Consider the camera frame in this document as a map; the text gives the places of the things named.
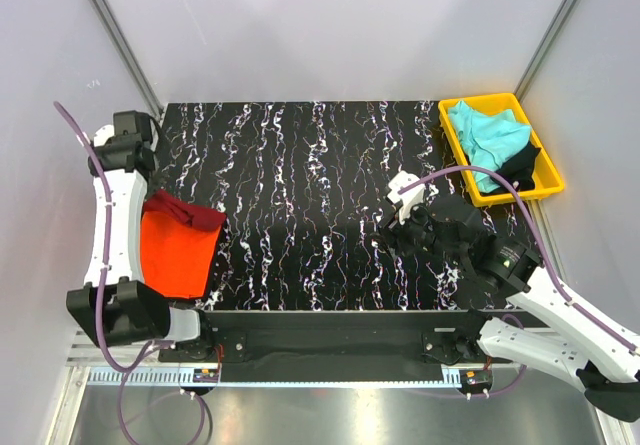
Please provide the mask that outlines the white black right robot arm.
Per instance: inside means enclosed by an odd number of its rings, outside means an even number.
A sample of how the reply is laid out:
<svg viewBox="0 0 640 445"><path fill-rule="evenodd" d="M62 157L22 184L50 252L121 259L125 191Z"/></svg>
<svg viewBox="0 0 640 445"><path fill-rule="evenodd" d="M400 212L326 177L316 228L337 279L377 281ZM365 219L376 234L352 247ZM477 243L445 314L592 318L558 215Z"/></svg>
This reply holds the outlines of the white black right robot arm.
<svg viewBox="0 0 640 445"><path fill-rule="evenodd" d="M390 199L376 223L377 241L394 256L444 254L481 290L527 311L558 334L544 338L477 310L450 332L428 332L424 353L433 361L500 358L554 376L618 420L639 418L639 353L635 335L571 294L549 274L538 252L487 230L462 197Z"/></svg>

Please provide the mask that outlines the dark red polo shirt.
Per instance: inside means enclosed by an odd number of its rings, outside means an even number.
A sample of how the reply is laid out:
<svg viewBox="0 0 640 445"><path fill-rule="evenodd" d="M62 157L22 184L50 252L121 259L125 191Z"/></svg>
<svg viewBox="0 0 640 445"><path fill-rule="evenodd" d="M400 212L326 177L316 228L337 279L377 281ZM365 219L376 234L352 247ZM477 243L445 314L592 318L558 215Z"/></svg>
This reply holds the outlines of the dark red polo shirt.
<svg viewBox="0 0 640 445"><path fill-rule="evenodd" d="M158 190L143 205L144 212L161 212L182 225L200 231L215 231L227 219L225 213L186 203L165 190Z"/></svg>

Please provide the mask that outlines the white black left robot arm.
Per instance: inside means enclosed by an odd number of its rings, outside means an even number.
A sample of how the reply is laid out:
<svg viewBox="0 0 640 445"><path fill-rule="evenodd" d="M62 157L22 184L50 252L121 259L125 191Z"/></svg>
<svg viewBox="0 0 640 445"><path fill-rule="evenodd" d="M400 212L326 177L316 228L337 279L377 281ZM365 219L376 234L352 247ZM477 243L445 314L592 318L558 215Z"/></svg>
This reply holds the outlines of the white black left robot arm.
<svg viewBox="0 0 640 445"><path fill-rule="evenodd" d="M147 180L115 169L93 180L96 220L85 285L67 293L66 306L100 348L156 340L180 348L196 361L215 351L216 337L195 310L171 307L144 283L140 231Z"/></svg>

